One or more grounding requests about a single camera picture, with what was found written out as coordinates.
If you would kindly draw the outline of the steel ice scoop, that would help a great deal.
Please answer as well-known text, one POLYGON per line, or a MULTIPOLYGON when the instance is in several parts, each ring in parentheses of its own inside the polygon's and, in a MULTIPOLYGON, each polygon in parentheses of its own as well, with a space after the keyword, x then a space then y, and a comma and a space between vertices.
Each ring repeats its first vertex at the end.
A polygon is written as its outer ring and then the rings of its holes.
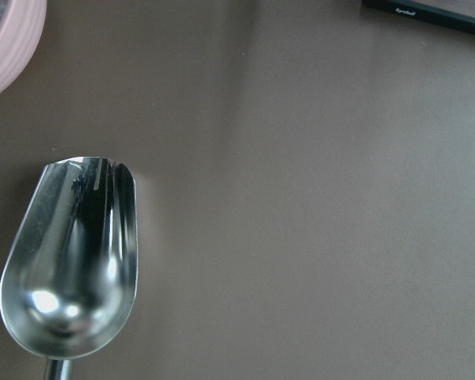
POLYGON ((126 165, 76 157, 44 167, 0 280, 0 313, 47 379, 109 344, 138 282, 135 180, 126 165))

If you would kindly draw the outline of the pink bowl of ice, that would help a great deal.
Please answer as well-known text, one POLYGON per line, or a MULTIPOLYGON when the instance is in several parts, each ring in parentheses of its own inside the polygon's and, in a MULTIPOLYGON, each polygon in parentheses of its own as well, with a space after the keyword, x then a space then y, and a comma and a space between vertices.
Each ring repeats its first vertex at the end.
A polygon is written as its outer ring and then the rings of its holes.
POLYGON ((0 1, 0 93, 25 69, 40 41, 46 1, 0 1))

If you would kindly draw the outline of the black glass rack tray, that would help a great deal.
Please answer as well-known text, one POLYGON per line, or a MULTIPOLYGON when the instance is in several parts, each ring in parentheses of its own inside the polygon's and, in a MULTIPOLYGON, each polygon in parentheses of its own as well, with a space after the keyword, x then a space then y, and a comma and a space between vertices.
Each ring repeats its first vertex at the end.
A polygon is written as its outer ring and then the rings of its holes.
POLYGON ((475 35, 475 0, 362 0, 364 6, 475 35))

